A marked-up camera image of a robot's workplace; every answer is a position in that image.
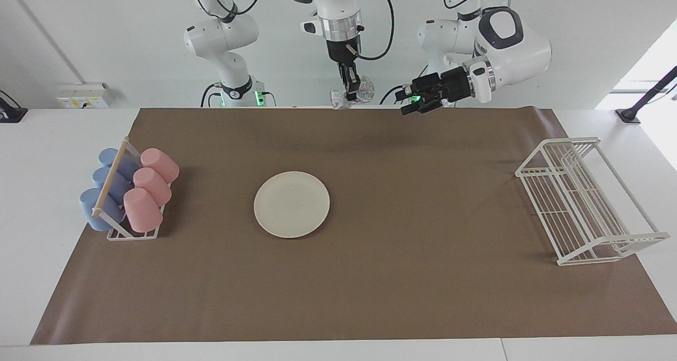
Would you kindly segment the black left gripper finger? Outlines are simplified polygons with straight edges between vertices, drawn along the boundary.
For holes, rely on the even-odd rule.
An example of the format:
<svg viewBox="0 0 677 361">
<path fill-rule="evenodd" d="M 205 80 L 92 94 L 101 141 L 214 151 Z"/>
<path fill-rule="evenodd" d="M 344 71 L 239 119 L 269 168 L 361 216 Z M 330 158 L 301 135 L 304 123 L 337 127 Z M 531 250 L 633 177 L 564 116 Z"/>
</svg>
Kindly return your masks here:
<svg viewBox="0 0 677 361">
<path fill-rule="evenodd" d="M 402 115 L 414 112 L 423 114 L 442 107 L 442 96 L 438 94 L 423 93 L 408 95 L 407 93 L 401 93 L 400 100 L 404 101 L 405 99 L 409 99 L 409 104 L 403 105 L 400 108 Z"/>
<path fill-rule="evenodd" d="M 411 81 L 409 86 L 405 86 L 402 90 L 396 92 L 396 99 L 400 99 L 401 93 L 411 94 L 435 94 L 440 91 L 442 81 L 438 72 L 423 75 Z"/>
</svg>

